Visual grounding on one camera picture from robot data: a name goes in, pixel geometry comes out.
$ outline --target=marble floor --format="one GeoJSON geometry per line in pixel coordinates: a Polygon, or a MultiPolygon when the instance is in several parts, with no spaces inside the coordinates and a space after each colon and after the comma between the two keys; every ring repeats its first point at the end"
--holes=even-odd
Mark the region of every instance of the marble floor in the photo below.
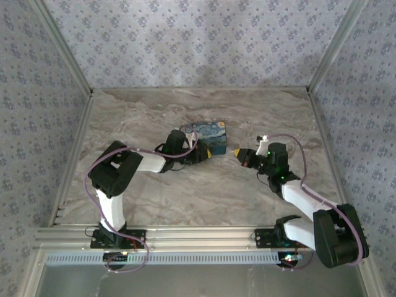
{"type": "MultiPolygon", "coordinates": [[[[112,141],[154,149],[175,127],[220,120],[226,123],[226,155],[178,172],[135,174],[124,193],[129,225],[273,225],[285,215],[301,215],[261,184],[254,170],[243,168],[235,159],[232,151],[257,148],[256,135],[260,134],[287,132],[296,136],[308,158],[306,183],[338,201],[317,124],[302,88],[96,90],[60,223],[99,221],[97,209],[84,194],[82,178],[112,141]]],[[[297,145],[290,139],[277,141],[286,143],[291,170],[302,176],[297,145]]]]}

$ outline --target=floral wallpaper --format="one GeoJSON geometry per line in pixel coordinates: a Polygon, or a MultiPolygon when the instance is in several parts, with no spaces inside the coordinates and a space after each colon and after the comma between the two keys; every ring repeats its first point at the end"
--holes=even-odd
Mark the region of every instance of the floral wallpaper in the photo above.
{"type": "Polygon", "coordinates": [[[396,3],[370,0],[315,96],[389,296],[396,296],[396,3]]]}
{"type": "Polygon", "coordinates": [[[0,296],[16,296],[86,96],[28,1],[2,0],[0,11],[0,296]]]}
{"type": "Polygon", "coordinates": [[[307,85],[350,0],[45,0],[92,88],[307,85]]]}

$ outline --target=small box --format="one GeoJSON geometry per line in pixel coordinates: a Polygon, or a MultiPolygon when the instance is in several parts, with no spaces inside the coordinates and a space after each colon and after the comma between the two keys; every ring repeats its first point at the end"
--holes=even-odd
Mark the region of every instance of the small box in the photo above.
{"type": "Polygon", "coordinates": [[[224,122],[192,123],[198,138],[210,150],[212,155],[224,155],[227,149],[227,136],[224,122]]]}

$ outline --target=blue box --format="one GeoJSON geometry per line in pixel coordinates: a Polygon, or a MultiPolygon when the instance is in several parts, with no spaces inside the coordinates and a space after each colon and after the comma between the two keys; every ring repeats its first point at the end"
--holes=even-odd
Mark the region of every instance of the blue box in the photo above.
{"type": "MultiPolygon", "coordinates": [[[[226,154],[227,135],[224,122],[192,123],[191,125],[212,155],[226,154]]],[[[187,128],[186,132],[191,133],[192,130],[187,128]]]]}

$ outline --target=enclosure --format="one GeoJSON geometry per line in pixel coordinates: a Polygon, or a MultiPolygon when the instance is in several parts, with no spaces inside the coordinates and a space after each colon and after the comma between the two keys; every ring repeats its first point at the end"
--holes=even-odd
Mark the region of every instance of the enclosure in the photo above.
{"type": "MultiPolygon", "coordinates": [[[[158,292],[147,291],[146,280],[166,274],[158,289],[168,296],[308,288],[396,296],[392,1],[20,0],[1,7],[0,295],[109,296],[127,281],[151,296],[158,292]],[[100,219],[84,194],[87,168],[114,140],[154,149],[172,129],[217,121],[225,123],[226,154],[180,171],[137,173],[125,192],[129,228],[148,230],[152,255],[169,263],[108,275],[97,260],[103,251],[90,249],[84,234],[100,219]],[[327,270],[316,259],[291,274],[274,265],[274,250],[257,253],[255,228],[303,214],[233,151],[256,149],[257,135],[278,133],[301,141],[309,187],[356,207],[371,245],[358,267],[327,270]],[[227,260],[182,263],[167,253],[227,260]],[[56,276],[61,288],[50,285],[56,276]]],[[[277,141],[301,176],[298,146],[277,141]]]]}

